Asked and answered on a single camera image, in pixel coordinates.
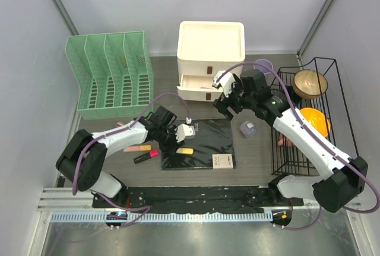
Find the clear paperclip jar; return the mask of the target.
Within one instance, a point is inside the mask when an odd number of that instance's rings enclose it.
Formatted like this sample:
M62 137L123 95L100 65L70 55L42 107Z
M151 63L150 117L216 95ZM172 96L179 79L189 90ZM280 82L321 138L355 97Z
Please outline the clear paperclip jar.
M256 126L251 121L243 122L239 129L246 138L254 136L257 131Z

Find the orange bowl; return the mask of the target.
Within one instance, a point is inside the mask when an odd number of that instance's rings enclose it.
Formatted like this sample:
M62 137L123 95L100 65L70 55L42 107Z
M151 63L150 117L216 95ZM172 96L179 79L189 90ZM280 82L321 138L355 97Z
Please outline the orange bowl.
M331 131L330 120L321 111L314 108L302 108L300 113L321 135L328 137Z

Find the purple cup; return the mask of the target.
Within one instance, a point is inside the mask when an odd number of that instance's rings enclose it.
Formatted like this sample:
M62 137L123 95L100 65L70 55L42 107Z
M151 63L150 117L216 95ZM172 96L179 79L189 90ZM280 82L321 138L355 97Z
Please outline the purple cup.
M271 74L271 70L273 70L273 64L267 59L257 59L254 65L255 69L262 72L265 76Z

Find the white eraser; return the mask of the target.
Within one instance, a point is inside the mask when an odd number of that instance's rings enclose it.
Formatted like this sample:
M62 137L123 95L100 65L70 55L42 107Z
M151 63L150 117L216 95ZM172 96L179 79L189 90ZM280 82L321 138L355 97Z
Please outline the white eraser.
M212 155L213 169L233 169L232 154L213 154Z

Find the green file organizer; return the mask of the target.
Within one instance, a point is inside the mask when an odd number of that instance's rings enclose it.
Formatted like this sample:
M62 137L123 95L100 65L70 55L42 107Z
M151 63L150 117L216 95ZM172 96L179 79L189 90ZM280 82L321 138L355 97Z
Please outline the green file organizer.
M70 36L66 57L85 120L133 118L153 109L154 72L144 31Z

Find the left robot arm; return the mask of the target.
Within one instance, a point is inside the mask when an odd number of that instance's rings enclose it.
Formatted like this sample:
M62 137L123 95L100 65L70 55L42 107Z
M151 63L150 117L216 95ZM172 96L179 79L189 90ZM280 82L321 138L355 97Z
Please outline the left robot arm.
M70 180L73 188L93 191L97 198L105 197L114 208L126 207L128 198L124 183L103 171L109 156L129 146L156 141L162 153L175 153L194 133L187 124L176 126L176 115L159 107L146 117L104 132L77 131L56 162L57 170Z

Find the black pink highlighter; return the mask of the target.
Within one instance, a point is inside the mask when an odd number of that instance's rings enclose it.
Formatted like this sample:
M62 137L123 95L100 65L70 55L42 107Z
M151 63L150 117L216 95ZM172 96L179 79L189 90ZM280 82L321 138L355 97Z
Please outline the black pink highlighter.
M135 157L134 163L139 164L141 162L144 162L146 160L150 160L150 159L155 158L157 156L159 156L159 151L158 150L151 150L148 153L144 153L138 157Z

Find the wooden bowl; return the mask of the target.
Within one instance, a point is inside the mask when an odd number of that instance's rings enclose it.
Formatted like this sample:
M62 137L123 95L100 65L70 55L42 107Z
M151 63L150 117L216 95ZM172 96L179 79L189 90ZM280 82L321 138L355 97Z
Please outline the wooden bowl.
M297 72L292 81L294 92L303 99L316 99L328 88L327 79L319 72L303 69Z

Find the orange highlighter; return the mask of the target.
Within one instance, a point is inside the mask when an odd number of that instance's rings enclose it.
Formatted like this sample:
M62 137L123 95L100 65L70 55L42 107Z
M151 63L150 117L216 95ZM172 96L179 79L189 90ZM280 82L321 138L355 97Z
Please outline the orange highlighter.
M151 145L138 145L138 146L129 146L124 148L124 152L138 152L138 151L150 151L152 149Z

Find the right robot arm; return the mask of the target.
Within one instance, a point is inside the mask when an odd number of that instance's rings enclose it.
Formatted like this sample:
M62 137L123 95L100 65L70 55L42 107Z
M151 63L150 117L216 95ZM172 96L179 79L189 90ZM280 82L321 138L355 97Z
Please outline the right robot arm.
M289 102L282 92L272 94L262 72L239 78L219 71L213 87L222 89L214 106L227 119L244 109L253 111L259 119L287 137L313 164L318 176L285 175L270 182L268 198L280 206L289 198L317 201L325 210L335 213L359 195L365 182L368 164L360 157L352 159L323 137Z

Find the yellow highlighter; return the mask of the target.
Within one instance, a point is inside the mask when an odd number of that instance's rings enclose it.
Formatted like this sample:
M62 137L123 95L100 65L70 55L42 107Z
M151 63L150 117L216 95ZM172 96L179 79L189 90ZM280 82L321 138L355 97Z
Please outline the yellow highlighter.
M177 153L177 154L193 155L194 150L193 150L192 148L184 148L184 147L181 147L181 148L178 148L178 149L176 150L176 153Z

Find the black notebook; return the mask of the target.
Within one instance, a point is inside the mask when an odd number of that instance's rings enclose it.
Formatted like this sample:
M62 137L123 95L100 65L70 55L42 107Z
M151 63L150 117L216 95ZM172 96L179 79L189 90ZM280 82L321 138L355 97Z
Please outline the black notebook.
M195 119L195 137L185 140L184 148L193 155L173 154L161 157L163 170L213 169L213 154L232 154L236 167L231 123L228 119Z

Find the white drawer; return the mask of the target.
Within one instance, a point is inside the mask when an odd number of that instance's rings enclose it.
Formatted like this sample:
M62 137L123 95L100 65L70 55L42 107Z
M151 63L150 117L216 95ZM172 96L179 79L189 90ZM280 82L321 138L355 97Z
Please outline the white drawer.
M179 75L193 76L214 76L218 71L224 71L239 64L242 61L222 62L222 61L192 61L177 59Z
M179 86L177 86L177 92L184 100L213 102L220 97L222 89L215 89L212 84L212 77L181 75ZM200 89L200 87L209 87L213 89Z

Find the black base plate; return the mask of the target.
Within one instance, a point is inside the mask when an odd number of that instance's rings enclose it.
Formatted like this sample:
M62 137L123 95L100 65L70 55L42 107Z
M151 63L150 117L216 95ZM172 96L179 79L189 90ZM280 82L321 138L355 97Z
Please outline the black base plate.
M157 214L261 213L264 207L304 205L301 198L288 200L259 186L129 187L112 201L128 208L150 206Z

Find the white drawer cabinet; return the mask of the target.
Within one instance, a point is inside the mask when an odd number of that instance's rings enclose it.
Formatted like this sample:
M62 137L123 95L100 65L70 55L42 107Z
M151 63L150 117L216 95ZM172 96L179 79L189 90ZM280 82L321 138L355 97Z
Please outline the white drawer cabinet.
M245 61L244 25L239 22L183 21L179 26L177 59Z

